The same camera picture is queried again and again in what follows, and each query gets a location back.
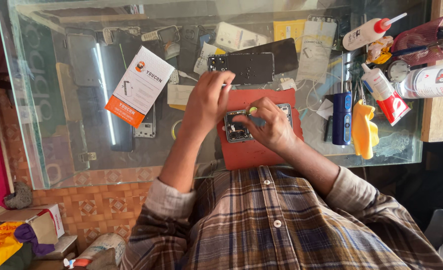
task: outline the red repair mat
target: red repair mat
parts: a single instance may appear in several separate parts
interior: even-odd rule
[[[295,89],[293,88],[284,91],[274,91],[271,89],[232,90],[230,91],[228,98],[227,111],[244,110],[253,101],[262,97],[268,97],[275,104],[290,104],[293,130],[299,138],[303,139],[299,113],[294,108]],[[217,125],[217,131],[218,136],[220,137],[221,150],[223,151],[223,157],[227,169],[238,170],[261,165],[276,165],[285,162],[280,156],[256,140],[229,143],[226,139],[226,132],[222,129],[224,125],[225,120],[220,121]]]

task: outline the orange and white box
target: orange and white box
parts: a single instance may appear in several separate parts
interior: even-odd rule
[[[141,46],[105,109],[138,128],[174,69]]]

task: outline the tube of adhesive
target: tube of adhesive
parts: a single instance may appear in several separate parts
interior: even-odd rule
[[[376,100],[381,110],[385,114],[388,122],[395,125],[408,111],[408,107],[403,101],[388,79],[379,68],[370,69],[362,64],[365,74],[362,76],[363,83]]]
[[[343,38],[343,47],[349,51],[358,49],[379,40],[390,29],[391,24],[406,16],[406,13],[396,16],[393,19],[371,19],[363,23],[358,28],[350,31]]]

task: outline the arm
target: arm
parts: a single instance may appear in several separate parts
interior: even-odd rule
[[[226,114],[234,77],[229,71],[205,73],[191,92],[178,138],[148,191],[121,269],[172,269],[185,255],[196,155],[206,134]]]
[[[326,197],[337,179],[339,167],[298,138],[285,113],[269,98],[254,101],[247,110],[250,107],[258,108],[251,114],[263,118],[264,126],[256,126],[244,115],[235,116],[233,120],[242,122],[257,141],[281,156]]]
[[[439,255],[395,199],[380,194],[368,182],[304,144],[294,135],[284,113],[268,98],[259,99],[250,107],[258,108],[252,115],[263,118],[265,126],[255,126],[242,115],[233,120],[242,122],[256,140],[297,169],[325,197],[333,211],[351,214],[354,218],[348,217],[347,222],[361,222],[370,228],[387,249],[412,269],[443,269]],[[367,231],[362,224],[361,230]]]
[[[235,74],[230,71],[204,73],[190,94],[182,125],[159,180],[182,193],[190,191],[194,163],[208,132],[226,114],[228,92]]]

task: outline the shirt sleeve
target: shirt sleeve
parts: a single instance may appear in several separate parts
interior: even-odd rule
[[[180,193],[155,179],[132,229],[121,269],[175,268],[187,251],[188,217],[195,199],[195,192]]]
[[[443,260],[405,207],[348,169],[340,167],[325,202],[370,228],[411,269],[443,269]]]

